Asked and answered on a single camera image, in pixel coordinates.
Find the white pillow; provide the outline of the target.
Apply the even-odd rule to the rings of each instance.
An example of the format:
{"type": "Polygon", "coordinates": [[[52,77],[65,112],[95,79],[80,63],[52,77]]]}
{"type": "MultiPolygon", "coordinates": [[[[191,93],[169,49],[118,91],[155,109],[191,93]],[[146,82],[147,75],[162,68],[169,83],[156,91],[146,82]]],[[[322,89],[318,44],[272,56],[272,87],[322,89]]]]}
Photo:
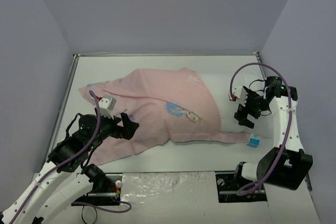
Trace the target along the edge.
{"type": "Polygon", "coordinates": [[[228,137],[230,143],[247,143],[254,135],[259,138],[273,137],[273,125],[270,115],[261,116],[258,119],[250,116],[249,119],[254,123],[254,128],[252,129],[238,124],[234,114],[237,112],[239,102],[229,100],[231,75],[200,73],[199,76],[217,104],[221,119],[220,132],[228,137]]]}

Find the pink and blue Frozen pillowcase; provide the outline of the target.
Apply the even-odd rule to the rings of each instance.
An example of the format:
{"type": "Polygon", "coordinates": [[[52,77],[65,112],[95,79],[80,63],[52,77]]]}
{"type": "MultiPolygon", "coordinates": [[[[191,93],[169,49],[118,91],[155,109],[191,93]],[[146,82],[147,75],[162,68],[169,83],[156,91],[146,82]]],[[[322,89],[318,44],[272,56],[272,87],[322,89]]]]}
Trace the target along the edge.
{"type": "Polygon", "coordinates": [[[188,68],[136,69],[123,78],[80,88],[82,97],[94,103],[90,91],[100,98],[115,98],[113,114],[126,113],[140,125],[129,141],[111,137],[103,141],[90,159],[96,165],[142,153],[168,140],[229,144],[249,140],[247,133],[222,131],[219,108],[210,89],[188,68]]]}

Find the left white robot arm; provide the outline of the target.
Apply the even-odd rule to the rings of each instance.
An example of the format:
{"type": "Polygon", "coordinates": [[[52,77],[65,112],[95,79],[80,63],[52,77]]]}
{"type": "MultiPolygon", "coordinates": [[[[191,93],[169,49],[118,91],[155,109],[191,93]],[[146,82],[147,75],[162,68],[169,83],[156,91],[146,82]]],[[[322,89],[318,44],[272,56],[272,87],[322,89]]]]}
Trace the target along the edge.
{"type": "Polygon", "coordinates": [[[89,152],[109,137],[130,140],[139,128],[126,113],[111,118],[78,113],[75,120],[78,121],[77,131],[67,132],[65,139],[51,151],[27,189],[1,212],[1,223],[32,223],[57,187],[88,159],[89,152]]]}

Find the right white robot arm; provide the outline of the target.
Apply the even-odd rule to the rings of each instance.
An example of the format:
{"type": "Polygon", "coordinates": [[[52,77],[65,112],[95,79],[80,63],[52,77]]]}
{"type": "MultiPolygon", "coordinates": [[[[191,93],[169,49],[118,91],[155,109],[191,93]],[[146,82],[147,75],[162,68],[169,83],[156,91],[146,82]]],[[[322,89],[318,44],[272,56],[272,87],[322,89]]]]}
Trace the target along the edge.
{"type": "Polygon", "coordinates": [[[305,153],[297,124],[297,89],[285,86],[280,77],[272,76],[264,81],[262,94],[246,86],[234,87],[229,93],[237,102],[234,119],[240,126],[253,129],[254,119],[269,111],[273,123],[274,143],[271,150],[256,164],[240,162],[233,175],[233,183],[240,188],[240,195],[259,190],[270,184],[296,190],[308,174],[313,157],[305,153]]]}

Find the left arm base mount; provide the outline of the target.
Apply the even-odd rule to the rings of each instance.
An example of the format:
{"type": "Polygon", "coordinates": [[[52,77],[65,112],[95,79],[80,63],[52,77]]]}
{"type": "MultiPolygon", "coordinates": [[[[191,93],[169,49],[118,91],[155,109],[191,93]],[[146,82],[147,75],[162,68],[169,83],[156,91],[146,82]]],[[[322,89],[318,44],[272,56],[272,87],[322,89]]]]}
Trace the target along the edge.
{"type": "Polygon", "coordinates": [[[93,189],[76,199],[71,206],[80,206],[80,202],[99,207],[119,206],[121,188],[117,187],[116,182],[121,186],[122,174],[106,174],[107,182],[102,186],[93,185],[93,189]]]}

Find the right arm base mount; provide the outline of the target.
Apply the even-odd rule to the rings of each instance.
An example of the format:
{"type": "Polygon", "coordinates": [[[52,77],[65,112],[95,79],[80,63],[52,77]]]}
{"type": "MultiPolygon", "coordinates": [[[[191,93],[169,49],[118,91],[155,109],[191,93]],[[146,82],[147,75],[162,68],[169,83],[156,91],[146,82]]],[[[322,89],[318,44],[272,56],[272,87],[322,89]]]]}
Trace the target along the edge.
{"type": "Polygon", "coordinates": [[[215,178],[219,203],[267,202],[264,186],[260,191],[254,191],[249,195],[237,195],[237,191],[251,181],[244,178],[236,179],[233,171],[215,173],[215,178]]]}

